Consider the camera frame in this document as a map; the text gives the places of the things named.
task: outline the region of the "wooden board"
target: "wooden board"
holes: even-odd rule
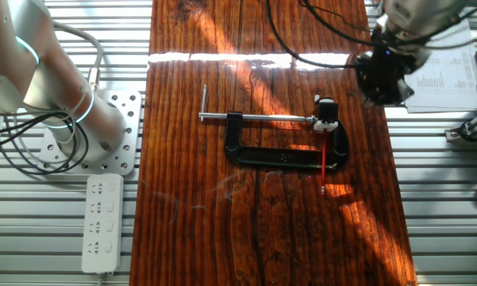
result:
[[[328,53],[316,58],[331,63],[361,49],[297,1],[271,2],[280,34],[297,52]],[[363,0],[312,3],[367,27]],[[385,114],[351,95],[353,71],[286,59],[265,0],[154,1],[150,55],[132,286],[417,283]],[[329,174],[321,195],[317,172],[230,163],[226,122],[198,118],[204,84],[208,112],[309,116],[314,95],[333,98],[351,143],[346,168]],[[304,125],[251,123],[242,134],[245,145],[317,144]]]

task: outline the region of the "red pen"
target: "red pen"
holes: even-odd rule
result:
[[[327,130],[324,130],[324,146],[321,151],[321,194],[325,194],[325,169],[327,166]]]

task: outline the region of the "power strip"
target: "power strip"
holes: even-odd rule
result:
[[[89,176],[81,268],[113,272],[120,266],[124,179],[116,174]]]

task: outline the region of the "metal mounting plate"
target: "metal mounting plate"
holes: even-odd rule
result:
[[[142,95],[137,91],[99,91],[101,99],[113,103],[122,112],[126,120],[126,128],[130,132],[125,132],[124,139],[120,147],[110,156],[103,160],[93,162],[83,162],[80,166],[66,172],[66,174],[103,174],[114,173],[125,176],[134,170],[134,160],[136,155],[136,143],[138,141],[138,127],[140,122],[140,112],[142,108]],[[44,140],[42,141],[41,159],[46,161],[58,161],[67,159],[56,145],[55,138],[51,131],[46,129]],[[42,166],[46,169],[54,169],[59,164],[52,166]]]

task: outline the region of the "metal table surface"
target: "metal table surface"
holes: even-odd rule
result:
[[[46,1],[53,19],[102,41],[101,89],[145,94],[151,5],[146,1]],[[370,24],[376,9],[366,0]],[[477,35],[477,17],[471,19]],[[86,75],[95,59],[91,44],[56,32]],[[446,143],[444,130],[473,113],[407,114],[386,108],[390,140],[409,228],[417,279],[421,285],[477,284],[477,150]],[[25,141],[38,149],[44,128]],[[136,170],[125,178],[120,269],[106,283],[127,285],[134,230],[141,138]],[[12,145],[6,148],[13,154]],[[11,168],[0,154],[0,285],[92,285],[81,272],[86,176],[30,178]]]

